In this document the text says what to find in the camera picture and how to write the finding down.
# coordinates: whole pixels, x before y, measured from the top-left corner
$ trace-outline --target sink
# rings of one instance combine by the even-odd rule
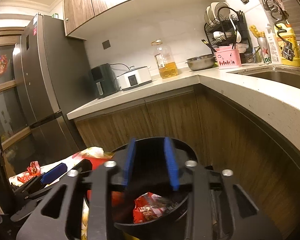
[[[258,69],[243,69],[230,73],[263,78],[300,89],[300,68],[296,67],[263,67]]]

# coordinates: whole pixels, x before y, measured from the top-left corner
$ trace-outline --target yellow detergent bottle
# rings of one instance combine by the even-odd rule
[[[293,61],[287,60],[284,57],[281,57],[282,59],[282,64],[283,65],[288,65],[288,66],[294,66],[294,67],[300,67],[300,51],[299,51],[299,46],[297,44],[297,39],[296,39],[296,35],[291,27],[290,24],[288,24],[287,26],[283,23],[278,23],[278,26],[280,26],[281,28],[287,30],[286,33],[280,33],[280,36],[284,39],[286,39],[287,41],[290,41],[292,43],[292,48],[294,51],[294,58]],[[274,27],[274,31],[275,31],[275,36],[277,37],[278,40],[278,44],[280,47],[280,53],[282,55],[282,49],[284,47],[284,42],[283,40],[281,40],[278,37],[278,29],[276,27]]]

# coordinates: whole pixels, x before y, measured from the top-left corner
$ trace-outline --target countertop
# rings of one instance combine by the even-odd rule
[[[165,91],[201,83],[263,119],[300,150],[300,89],[266,79],[229,73],[258,65],[244,64],[243,67],[235,69],[212,68],[194,72],[189,69],[176,77],[159,78],[142,87],[95,99],[68,113],[67,117],[78,118]]]

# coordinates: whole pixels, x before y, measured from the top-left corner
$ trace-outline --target pink basket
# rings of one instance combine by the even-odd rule
[[[220,69],[241,67],[240,54],[238,49],[232,46],[216,48],[215,54]]]

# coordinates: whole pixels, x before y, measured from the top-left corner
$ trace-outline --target refrigerator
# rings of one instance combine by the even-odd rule
[[[86,148],[67,113],[96,99],[82,40],[65,36],[63,20],[36,15],[13,52],[21,107],[41,151],[41,165]]]

